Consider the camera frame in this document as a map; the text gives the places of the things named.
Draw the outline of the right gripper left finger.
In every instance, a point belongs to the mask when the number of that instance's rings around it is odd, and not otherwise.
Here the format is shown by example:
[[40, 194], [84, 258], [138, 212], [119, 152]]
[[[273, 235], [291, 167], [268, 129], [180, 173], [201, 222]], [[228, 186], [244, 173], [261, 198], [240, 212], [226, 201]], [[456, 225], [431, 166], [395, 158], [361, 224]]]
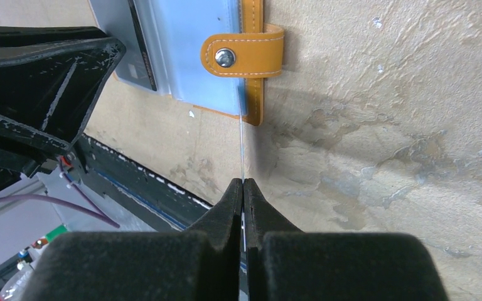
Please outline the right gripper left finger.
[[243, 184], [181, 232], [73, 232], [44, 252], [23, 300], [237, 300]]

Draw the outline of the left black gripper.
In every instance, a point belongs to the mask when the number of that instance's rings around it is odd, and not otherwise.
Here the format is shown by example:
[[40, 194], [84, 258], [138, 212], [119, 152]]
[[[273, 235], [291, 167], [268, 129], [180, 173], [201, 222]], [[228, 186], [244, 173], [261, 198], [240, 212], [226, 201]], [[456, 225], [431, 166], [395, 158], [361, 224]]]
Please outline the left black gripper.
[[0, 190], [67, 169], [126, 47], [93, 27], [0, 26]]

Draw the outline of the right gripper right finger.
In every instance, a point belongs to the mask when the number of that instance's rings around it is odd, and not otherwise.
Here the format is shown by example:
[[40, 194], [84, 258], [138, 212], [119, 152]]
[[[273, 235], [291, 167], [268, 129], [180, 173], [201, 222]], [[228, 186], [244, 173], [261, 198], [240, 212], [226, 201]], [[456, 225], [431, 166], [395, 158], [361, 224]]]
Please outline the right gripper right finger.
[[405, 233], [308, 233], [244, 187], [250, 300], [447, 300], [426, 247]]

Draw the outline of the orange leather card holder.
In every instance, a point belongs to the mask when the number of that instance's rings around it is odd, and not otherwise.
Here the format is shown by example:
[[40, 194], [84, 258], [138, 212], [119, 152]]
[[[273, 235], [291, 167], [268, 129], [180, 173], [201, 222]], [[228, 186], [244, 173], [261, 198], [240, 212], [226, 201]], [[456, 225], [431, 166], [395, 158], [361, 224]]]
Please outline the orange leather card holder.
[[[97, 26], [113, 37], [115, 2], [90, 2]], [[284, 30], [264, 21], [262, 1], [134, 2], [158, 88], [142, 89], [262, 123], [264, 81], [281, 74], [284, 53]], [[135, 86], [117, 67], [117, 79]]]

